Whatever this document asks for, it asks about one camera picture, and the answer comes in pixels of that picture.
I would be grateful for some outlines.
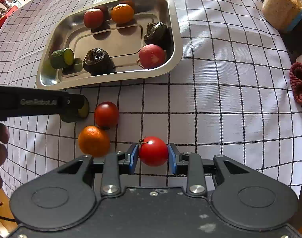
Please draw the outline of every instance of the metal bolt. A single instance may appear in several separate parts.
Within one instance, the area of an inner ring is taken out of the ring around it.
[[[150,196],[158,196],[158,193],[156,191],[151,191]]]
[[[119,190],[119,188],[116,185],[113,184],[109,184],[109,185],[105,185],[102,190],[106,193],[114,193],[116,191]]]
[[[201,193],[201,192],[205,191],[205,188],[202,185],[195,184],[190,187],[190,191],[193,193]]]

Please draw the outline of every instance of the white tablecloth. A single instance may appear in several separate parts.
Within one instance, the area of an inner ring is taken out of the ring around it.
[[[36,87],[49,33],[67,14],[102,0],[33,0],[0,31],[0,85]],[[82,155],[79,132],[93,125],[95,106],[119,107],[109,130],[111,151],[157,136],[181,152],[212,159],[224,154],[291,186],[302,183],[302,112],[289,82],[290,60],[278,32],[261,14],[260,0],[174,0],[183,57],[171,73],[70,89],[90,101],[90,115],[64,123],[58,115],[10,118],[8,159],[0,169],[10,196],[21,184]],[[168,166],[137,165],[123,185],[185,185]],[[213,189],[207,176],[209,189]]]

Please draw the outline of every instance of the tray rim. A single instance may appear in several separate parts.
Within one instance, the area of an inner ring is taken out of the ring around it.
[[[117,72],[117,73],[110,73],[110,74],[104,74],[104,75],[97,75],[97,76],[91,76],[91,77],[85,77],[82,79],[72,80],[72,81],[68,81],[68,82],[58,82],[58,83],[52,84],[52,85],[44,85],[42,83],[41,68],[42,68],[42,65],[44,64],[45,55],[47,55],[49,52],[49,49],[50,49],[49,45],[53,40],[54,31],[55,31],[56,27],[67,17],[70,17],[76,13],[79,13],[79,12],[82,12],[85,10],[89,10],[91,8],[95,8],[96,6],[104,5],[106,3],[115,2],[115,1],[119,1],[119,0],[105,0],[105,1],[102,1],[99,3],[95,3],[93,5],[90,5],[90,6],[86,6],[80,10],[77,10],[75,12],[72,12],[72,13],[66,15],[63,19],[61,19],[56,24],[55,28],[52,30],[52,32],[48,38],[48,41],[46,43],[45,49],[43,51],[43,54],[42,54],[42,57],[41,57],[41,60],[40,60],[39,66],[38,66],[37,75],[36,75],[37,88],[47,89],[47,90],[59,90],[59,89],[73,88],[73,87],[79,87],[79,86],[85,86],[85,85],[92,85],[92,84],[97,84],[97,83],[151,78],[151,77],[156,77],[156,76],[166,74],[177,66],[177,64],[180,62],[182,55],[183,55],[182,38],[181,38],[181,32],[180,32],[180,27],[179,27],[179,22],[178,22],[178,18],[177,18],[174,0],[166,0],[167,5],[168,5],[168,12],[170,15],[170,20],[171,20],[171,28],[174,30],[174,31],[172,31],[172,38],[174,41],[174,50],[173,50],[171,58],[166,63],[164,63],[161,67],[155,68],[155,69],[150,69],[150,70],[145,69],[144,71],[133,70],[133,71],[126,71],[126,72]]]

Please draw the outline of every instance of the silver tray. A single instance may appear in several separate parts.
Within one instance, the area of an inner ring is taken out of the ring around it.
[[[134,7],[134,19],[126,25],[118,25],[110,19],[110,12],[120,2]],[[83,23],[88,9],[104,11],[105,22],[97,30],[90,30]],[[166,51],[166,62],[155,69],[143,69],[137,63],[139,51],[145,45],[143,37],[147,24],[163,22],[170,30],[171,45]],[[84,60],[87,52],[102,48],[114,64],[114,72],[91,76],[82,67],[65,72],[49,67],[47,60],[58,49],[70,48],[75,58]],[[149,78],[171,71],[181,60],[183,53],[181,33],[173,0],[108,0],[83,8],[62,19],[51,33],[37,71],[36,85],[42,89],[65,89],[95,83]]]

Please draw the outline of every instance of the maroon knitted cloth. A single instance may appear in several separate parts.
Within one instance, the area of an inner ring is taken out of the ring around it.
[[[290,83],[294,99],[302,105],[302,63],[295,62],[290,69]]]

